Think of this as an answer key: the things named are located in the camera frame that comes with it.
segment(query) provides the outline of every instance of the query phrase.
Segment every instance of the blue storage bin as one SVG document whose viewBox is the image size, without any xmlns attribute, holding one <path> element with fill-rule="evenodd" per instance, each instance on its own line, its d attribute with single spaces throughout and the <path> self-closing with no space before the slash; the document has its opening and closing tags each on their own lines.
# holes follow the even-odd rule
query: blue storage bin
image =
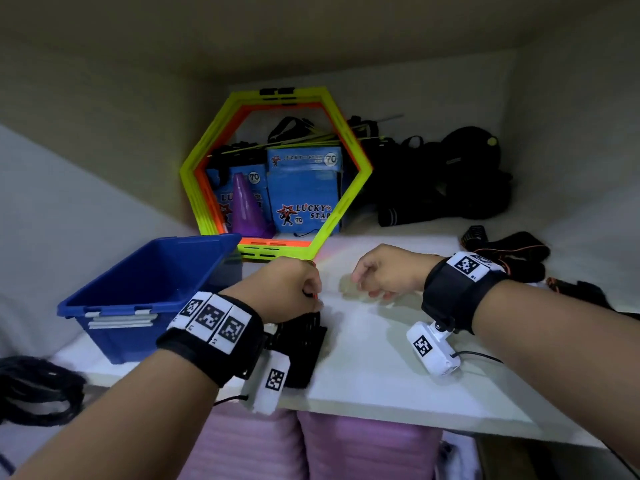
<svg viewBox="0 0 640 480">
<path fill-rule="evenodd" d="M 163 237 L 146 243 L 58 305 L 111 363 L 139 362 L 198 290 L 219 292 L 242 279 L 240 234 Z M 96 315 L 158 314 L 151 326 L 89 328 Z"/>
</svg>

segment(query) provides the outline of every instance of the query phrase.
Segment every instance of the blue box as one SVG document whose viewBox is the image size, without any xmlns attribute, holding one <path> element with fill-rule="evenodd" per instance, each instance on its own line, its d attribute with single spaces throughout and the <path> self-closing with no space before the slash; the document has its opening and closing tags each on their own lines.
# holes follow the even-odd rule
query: blue box
<svg viewBox="0 0 640 480">
<path fill-rule="evenodd" d="M 164 237 L 146 243 L 58 305 L 75 318 L 111 363 L 139 362 L 198 291 L 219 292 L 242 279 L 240 234 Z M 151 326 L 94 329 L 96 314 L 158 314 Z"/>
<path fill-rule="evenodd" d="M 267 156 L 277 231 L 302 234 L 320 229 L 340 199 L 340 147 L 269 149 Z"/>
<path fill-rule="evenodd" d="M 267 169 L 265 165 L 244 165 L 229 168 L 229 178 L 224 185 L 220 185 L 220 172 L 215 168 L 206 170 L 207 176 L 211 183 L 211 189 L 216 195 L 220 212 L 225 218 L 225 226 L 231 231 L 233 222 L 233 211 L 231 210 L 231 201 L 234 198 L 234 175 L 236 173 L 244 173 L 251 186 L 253 196 L 258 201 L 258 205 L 262 208 L 265 220 L 269 223 L 273 221 L 271 217 L 271 203 L 269 201 L 269 192 L 267 191 Z"/>
</svg>

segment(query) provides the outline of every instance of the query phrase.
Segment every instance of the white wall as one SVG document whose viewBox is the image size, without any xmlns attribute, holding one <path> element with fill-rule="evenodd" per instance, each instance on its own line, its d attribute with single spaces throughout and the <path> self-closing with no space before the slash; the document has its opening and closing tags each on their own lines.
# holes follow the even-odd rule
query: white wall
<svg viewBox="0 0 640 480">
<path fill-rule="evenodd" d="M 0 355 L 79 332 L 56 306 L 150 239 L 196 234 L 178 170 L 222 87 L 0 41 Z"/>
<path fill-rule="evenodd" d="M 357 114 L 377 120 L 404 114 L 403 118 L 380 124 L 381 134 L 398 140 L 415 134 L 427 141 L 441 140 L 454 129 L 468 125 L 500 134 L 515 57 L 515 50 L 503 50 L 264 80 L 238 84 L 229 90 L 326 86 L 345 118 Z M 258 134 L 266 139 L 282 117 L 281 112 L 275 112 L 265 121 L 268 113 L 248 119 L 239 129 L 238 138 L 256 141 Z"/>
<path fill-rule="evenodd" d="M 640 310 L 640 0 L 521 49 L 502 142 L 509 213 L 552 246 L 548 271 Z"/>
</svg>

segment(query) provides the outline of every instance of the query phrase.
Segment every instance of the ceiling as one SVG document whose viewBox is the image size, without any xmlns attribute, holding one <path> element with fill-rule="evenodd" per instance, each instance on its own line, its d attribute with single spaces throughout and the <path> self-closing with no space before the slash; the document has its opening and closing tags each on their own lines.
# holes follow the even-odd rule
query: ceiling
<svg viewBox="0 0 640 480">
<path fill-rule="evenodd" d="M 241 82 L 516 47 L 613 1 L 0 0 L 0 32 Z"/>
</svg>

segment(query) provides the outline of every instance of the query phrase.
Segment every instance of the coiled black cable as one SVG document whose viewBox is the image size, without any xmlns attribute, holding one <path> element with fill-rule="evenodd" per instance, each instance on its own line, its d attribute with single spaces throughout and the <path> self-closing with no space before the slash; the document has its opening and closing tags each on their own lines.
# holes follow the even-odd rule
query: coiled black cable
<svg viewBox="0 0 640 480">
<path fill-rule="evenodd" d="M 0 422 L 45 427 L 67 424 L 82 411 L 85 384 L 79 374 L 48 360 L 28 356 L 0 359 Z M 19 402 L 62 402 L 69 407 L 65 411 L 36 414 L 22 409 Z"/>
</svg>

